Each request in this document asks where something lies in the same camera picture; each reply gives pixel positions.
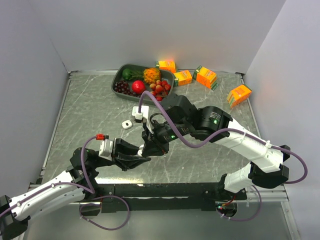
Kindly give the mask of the white oval charging case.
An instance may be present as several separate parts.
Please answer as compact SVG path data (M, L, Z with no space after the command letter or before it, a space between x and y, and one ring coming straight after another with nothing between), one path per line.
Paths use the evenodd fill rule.
M139 146L139 150L137 152L137 155L142 157L143 156L143 149L144 149L144 144Z

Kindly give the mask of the white square charging case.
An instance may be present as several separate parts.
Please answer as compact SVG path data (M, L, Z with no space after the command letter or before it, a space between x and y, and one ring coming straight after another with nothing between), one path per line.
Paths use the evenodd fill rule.
M130 129L133 126L133 123L131 120L125 120L121 123L121 126L124 130Z

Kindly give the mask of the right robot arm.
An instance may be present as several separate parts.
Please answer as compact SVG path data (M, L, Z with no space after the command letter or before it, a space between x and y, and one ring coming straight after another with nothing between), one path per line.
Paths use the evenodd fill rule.
M224 146L249 160L249 163L233 173L224 174L218 193L230 199L240 190L255 185L273 189L289 179L289 168L283 162L290 155L290 148L272 146L246 130L228 113L216 106L196 108L186 96L175 93L158 103L166 121L158 123L149 115L148 106L136 106L132 116L143 123L142 139L138 155L163 156L169 151L169 143L190 135L204 144L210 142Z

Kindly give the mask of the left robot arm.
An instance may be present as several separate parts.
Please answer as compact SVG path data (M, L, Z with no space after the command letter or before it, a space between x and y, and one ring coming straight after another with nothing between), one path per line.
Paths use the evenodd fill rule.
M121 138L109 140L105 135L95 136L100 149L86 146L77 148L70 159L71 165L62 173L39 187L15 197L0 198L0 236L12 240L23 234L29 221L53 212L70 203L93 201L100 197L95 178L97 168L117 166L123 171L132 170L151 158L143 157L139 147Z

